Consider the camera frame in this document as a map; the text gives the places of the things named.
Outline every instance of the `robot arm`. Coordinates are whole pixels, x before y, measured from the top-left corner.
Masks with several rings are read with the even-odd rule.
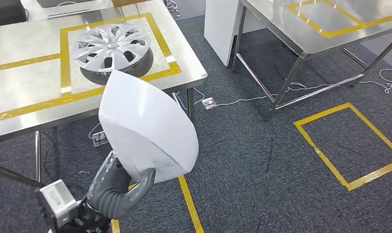
[[[154,184],[156,169],[148,168],[130,191],[130,175],[110,152],[87,193],[87,204],[108,218],[127,216]]]
[[[146,169],[131,190],[130,175],[113,151],[107,156],[86,197],[75,201],[62,180],[37,191],[43,217],[53,233],[107,232],[110,219],[128,216],[154,184],[156,170]]]
[[[193,124],[166,93],[113,71],[99,119],[113,148],[86,197],[76,201],[62,180],[37,192],[54,233],[108,231],[111,218],[128,216],[154,183],[190,172],[199,151]],[[138,182],[128,190],[130,181]]]

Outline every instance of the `gray carpet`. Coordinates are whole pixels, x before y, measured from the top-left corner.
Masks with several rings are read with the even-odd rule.
[[[222,65],[203,38],[203,23],[203,17],[178,21],[209,74],[208,81],[198,89],[218,103],[262,96],[244,69],[239,66],[234,74]],[[366,62],[375,58],[363,46],[349,50]],[[244,35],[241,53],[273,93],[282,83],[276,67],[286,75],[295,59],[267,30]],[[378,81],[378,70],[389,67],[381,62],[368,79]],[[306,62],[298,81],[316,86],[360,71],[350,58],[337,52]],[[286,98],[298,94],[287,93]],[[385,95],[382,87],[374,84],[336,88],[281,109],[267,122],[263,119],[269,107],[266,99],[208,111],[196,105],[200,153],[186,180],[204,230],[392,232],[392,172],[348,192],[293,125],[294,121],[346,102],[392,141],[392,92]],[[53,144],[43,137],[43,153],[53,145],[47,171],[53,180],[61,178],[73,185],[70,189],[77,198],[82,197],[83,189],[88,188],[110,151],[109,145],[93,148],[87,137],[97,121],[97,117],[90,117],[45,130]],[[392,162],[392,151],[347,110],[304,128],[347,181]],[[33,148],[32,134],[0,143],[0,165],[33,177]],[[44,170],[43,177],[45,182],[51,181]],[[120,219],[120,226],[121,232],[194,231],[177,180],[156,185],[130,217]],[[0,232],[46,230],[33,189],[0,177]]]

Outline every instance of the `table leg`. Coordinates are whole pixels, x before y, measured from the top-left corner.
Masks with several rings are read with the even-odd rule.
[[[187,115],[188,118],[193,122],[194,120],[194,90],[193,88],[187,89]]]
[[[376,60],[373,61],[372,64],[370,64],[370,66],[367,67],[367,68],[364,70],[363,76],[360,77],[360,78],[358,78],[358,79],[356,79],[356,80],[353,82],[352,86],[358,84],[358,82],[360,82],[360,80],[361,80],[363,77],[365,77],[365,76],[366,76],[366,75],[367,75],[367,74],[377,65],[377,63],[379,63],[380,60],[382,60],[391,50],[392,50],[392,42],[391,42],[390,45],[389,45],[387,48],[385,48],[385,50],[376,58]]]
[[[269,112],[266,114],[266,119],[270,119],[273,115],[273,112],[275,111],[276,107],[280,104],[284,94],[286,93],[287,89],[289,88],[290,84],[294,81],[296,78],[296,74],[299,71],[300,67],[302,66],[304,60],[300,57],[297,58],[296,63],[294,63],[293,68],[291,69],[288,77],[285,80],[285,83],[283,84],[282,89],[280,89],[279,93],[277,94],[276,99],[272,103],[271,109],[269,109]]]
[[[40,131],[35,132],[35,180],[41,182],[41,140]]]
[[[236,62],[237,62],[236,61],[236,59],[237,59],[236,54],[239,53],[241,35],[243,34],[244,19],[246,18],[246,10],[247,9],[245,6],[243,6],[243,8],[241,9],[241,17],[240,17],[240,21],[239,21],[239,33],[237,35],[237,40],[236,40],[235,55],[233,56],[233,65],[232,65],[233,72],[236,71]]]
[[[37,182],[37,181],[32,180],[30,178],[27,178],[23,175],[20,175],[12,170],[9,170],[9,169],[2,167],[2,166],[0,166],[0,175],[7,177],[9,179],[18,181],[20,183],[26,184],[31,187],[42,188],[45,186],[43,183],[40,183],[40,182]]]

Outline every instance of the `white cable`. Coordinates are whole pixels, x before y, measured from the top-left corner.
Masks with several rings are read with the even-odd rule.
[[[392,89],[392,80],[387,80],[387,79],[385,79],[385,78],[382,76],[382,71],[385,71],[385,70],[392,71],[392,69],[381,69],[381,70],[379,71],[379,76],[381,77],[381,79],[383,79],[384,81],[387,82],[386,85],[387,85],[388,87],[386,87],[385,85],[382,85],[382,84],[380,84],[380,83],[378,83],[378,82],[375,82],[375,81],[363,81],[363,82],[360,82],[360,83],[375,83],[375,84],[377,84],[377,85],[383,87],[383,88],[385,89],[384,91],[385,91],[386,94],[389,94],[389,90]],[[305,86],[305,85],[303,85],[303,84],[301,84],[301,83],[292,82],[291,85],[301,86],[302,88],[294,89],[294,88],[288,87],[288,89],[287,89],[286,92],[288,92],[288,91],[290,91],[290,90],[291,90],[291,91],[311,90],[311,89],[316,89],[316,88],[319,88],[319,87],[322,87],[322,86],[331,86],[332,84],[321,84],[321,85],[318,85],[318,86],[307,87],[307,86]],[[197,102],[194,103],[194,104],[197,104],[197,103],[199,103],[199,102],[201,102],[202,100],[205,99],[205,95],[204,95],[202,92],[200,92],[199,90],[197,90],[196,88],[194,88],[194,90],[196,90],[199,94],[201,94],[201,95],[203,96],[203,98],[202,98],[201,100],[198,100]],[[178,92],[178,93],[173,93],[173,94],[176,95],[176,97],[179,99],[179,101],[180,101],[182,107],[183,107],[184,109],[187,110],[187,108],[183,105],[182,100],[178,97],[178,94],[179,94],[179,93],[180,93],[180,92]],[[262,96],[262,97],[256,97],[256,98],[251,98],[251,99],[246,99],[246,100],[245,100],[245,99],[238,99],[238,100],[236,100],[236,101],[234,101],[234,102],[231,102],[231,103],[219,103],[219,104],[216,104],[215,106],[232,105],[232,104],[238,103],[239,101],[258,100],[258,99],[264,99],[264,98],[266,98],[266,97],[267,97],[267,96]]]
[[[184,106],[184,104],[182,102],[182,99],[178,96],[179,94],[180,94],[180,92],[177,92],[177,93],[173,92],[173,95],[175,95],[179,99],[179,102],[182,105],[182,107],[187,110],[187,108]]]
[[[204,99],[206,98],[206,96],[205,96],[203,93],[201,93],[199,90],[197,90],[195,87],[193,87],[193,89],[194,89],[195,91],[197,91],[200,95],[203,96],[201,100],[198,100],[198,101],[196,101],[196,102],[194,103],[194,105],[196,105],[197,103],[200,103],[202,100],[204,100]]]
[[[205,95],[204,95],[201,91],[197,90],[195,87],[193,87],[193,89],[194,89],[195,91],[197,91],[200,95],[203,96],[200,100],[198,100],[198,101],[196,101],[196,102],[194,103],[194,105],[196,105],[196,104],[200,103],[202,100],[205,99]],[[180,94],[180,91],[177,92],[177,93],[173,92],[173,95],[175,95],[175,96],[179,99],[179,102],[180,102],[180,104],[182,105],[182,107],[183,107],[184,109],[187,110],[187,108],[184,106],[182,100],[181,100],[180,97],[178,96],[179,94]]]
[[[245,100],[245,99],[238,99],[238,100],[236,100],[236,101],[234,101],[234,102],[231,102],[231,103],[219,103],[219,104],[216,104],[215,106],[231,105],[231,104],[235,104],[235,103],[237,103],[237,102],[239,102],[239,101],[258,100],[258,99],[264,99],[264,98],[266,98],[266,97],[267,97],[267,96],[262,96],[262,97],[256,97],[256,98],[247,99],[247,100]]]
[[[65,1],[65,2],[62,2],[62,3],[58,4],[57,6],[61,6],[61,5],[66,4],[66,3],[77,4],[76,2],[73,2],[73,1]]]
[[[91,133],[100,125],[100,123],[98,123],[96,126],[94,126],[94,128],[88,133],[88,138],[93,139],[93,136],[91,135]]]

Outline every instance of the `yellow tape line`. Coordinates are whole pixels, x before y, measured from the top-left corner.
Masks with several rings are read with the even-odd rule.
[[[72,94],[72,95],[64,95],[60,98],[53,99],[53,100],[48,100],[40,103],[35,103],[29,106],[21,107],[21,108],[16,108],[13,110],[9,110],[3,113],[0,113],[0,120],[8,119],[11,117],[16,117],[19,115],[27,114],[27,113],[32,113],[35,111],[39,111],[42,109],[50,108],[50,107],[55,107],[58,105],[66,104],[66,103],[71,103],[77,100],[82,100],[88,97],[92,97],[95,95],[102,94],[104,90],[104,87],[96,88],[93,90],[77,93],[77,94]]]
[[[54,60],[54,59],[58,59],[58,58],[60,58],[60,54],[56,53],[56,54],[52,54],[52,55],[26,59],[26,60],[22,60],[22,61],[18,61],[18,62],[6,63],[6,64],[0,65],[0,70],[30,65],[30,64],[38,63],[38,62],[45,62],[45,61]]]
[[[349,108],[352,109],[353,112],[355,112],[356,115],[359,116],[364,121],[364,123],[366,125],[368,125],[369,128],[372,129],[373,132],[375,132],[377,134],[377,136],[379,136],[392,149],[392,142],[390,140],[388,140],[387,137],[385,137],[385,135],[383,135],[365,116],[363,116],[362,113],[359,112],[359,110],[357,110],[351,104],[350,104]]]
[[[120,233],[120,225],[117,219],[112,219],[111,223],[111,233]]]
[[[293,124],[296,126],[296,128],[299,130],[299,132],[302,134],[302,136],[305,138],[305,140],[314,148],[315,152],[319,155],[319,157],[323,160],[323,162],[327,165],[327,167],[330,169],[330,171],[333,173],[333,175],[339,180],[339,182],[347,188],[348,191],[351,191],[357,187],[360,187],[376,178],[379,178],[383,176],[386,173],[389,173],[392,171],[392,163],[389,165],[386,165],[376,171],[373,171],[355,181],[352,181],[348,183],[343,176],[339,173],[339,171],[335,168],[335,166],[329,161],[329,159],[325,156],[325,154],[316,146],[316,144],[311,140],[309,134],[303,129],[302,125],[307,124],[311,121],[320,119],[326,115],[335,113],[337,111],[350,108],[359,118],[363,120],[363,122],[369,126],[372,131],[377,134],[391,149],[392,149],[392,142],[386,138],[385,135],[383,135],[365,116],[362,115],[359,110],[357,110],[351,103],[345,103],[342,105],[339,105],[337,107],[322,111],[320,113],[314,114],[312,116],[306,117],[304,119],[298,120],[294,122]]]
[[[312,20],[307,18],[302,12],[298,11],[298,8],[300,6],[315,4],[315,3],[318,3],[318,2],[325,2],[330,7],[334,8],[335,10],[339,11],[344,16],[348,17],[349,19],[351,19],[352,21],[357,23],[357,25],[351,26],[351,27],[347,27],[347,28],[342,28],[342,29],[339,29],[339,30],[336,30],[336,31],[332,31],[332,32],[326,32],[324,29],[320,28],[315,22],[313,22]],[[332,38],[332,37],[335,37],[335,36],[338,36],[338,35],[351,33],[351,32],[354,32],[354,31],[357,31],[357,30],[360,30],[360,29],[364,29],[364,28],[376,26],[376,25],[381,24],[381,23],[392,21],[392,16],[387,16],[387,17],[383,17],[383,18],[379,18],[379,19],[363,22],[363,21],[359,20],[358,18],[356,18],[355,16],[351,15],[350,13],[348,13],[347,11],[343,10],[342,8],[340,8],[338,5],[332,3],[330,0],[307,0],[307,1],[300,2],[300,3],[293,3],[293,4],[290,4],[290,5],[287,5],[287,8],[289,10],[291,10],[295,15],[297,15],[303,22],[308,24],[311,28],[313,28],[315,31],[317,31],[318,33],[320,33],[322,36],[324,36],[326,38]]]
[[[179,176],[179,183],[187,204],[188,212],[190,213],[191,220],[193,221],[194,229],[197,233],[203,233],[204,230],[202,224],[200,223],[199,216],[197,215],[196,208],[194,207],[193,199],[191,198],[191,194],[184,176]]]
[[[104,24],[118,23],[118,22],[136,19],[136,18],[140,18],[140,17],[146,18],[147,22],[149,23],[149,25],[154,33],[155,38],[160,46],[160,49],[162,50],[165,57],[170,56],[171,51],[170,51],[163,35],[161,34],[151,13],[144,13],[144,14],[140,14],[140,15],[121,17],[121,18],[115,18],[115,19],[105,20],[105,21],[101,21],[101,22],[95,22],[95,23],[82,24],[82,25],[68,27],[68,28],[62,28],[60,30],[60,54],[53,54],[53,55],[37,57],[37,58],[27,59],[24,61],[0,65],[0,70],[1,70],[1,69],[13,68],[13,67],[17,67],[17,66],[29,65],[29,64],[33,64],[33,63],[37,63],[37,62],[43,62],[43,61],[48,61],[48,60],[60,58],[60,66],[61,66],[60,67],[60,72],[61,72],[60,84],[61,84],[62,96],[57,99],[48,100],[48,101],[44,101],[41,103],[36,103],[36,104],[32,104],[32,105],[25,106],[22,108],[13,109],[13,110],[9,110],[9,111],[0,113],[0,120],[8,119],[11,117],[16,117],[16,116],[19,116],[22,114],[35,112],[35,111],[39,111],[42,109],[46,109],[46,108],[50,108],[50,107],[58,106],[61,104],[66,104],[69,102],[82,100],[85,98],[89,98],[89,97],[92,97],[95,95],[102,94],[104,87],[99,87],[99,88],[96,88],[93,90],[89,90],[89,91],[85,91],[85,92],[77,93],[77,94],[71,93],[68,32],[84,29],[86,27],[97,27],[97,26],[104,25]],[[169,67],[170,68],[167,70],[163,70],[163,71],[160,71],[157,73],[145,75],[140,78],[145,81],[152,81],[152,80],[156,80],[159,78],[163,78],[163,77],[167,77],[170,75],[181,73],[181,69],[179,68],[177,62],[175,62],[175,61],[170,62]]]
[[[134,186],[136,186],[137,183],[131,184],[128,187],[128,190],[132,189]],[[117,219],[112,219],[111,220],[111,232],[112,233],[120,233],[120,225],[119,225],[119,220]]]

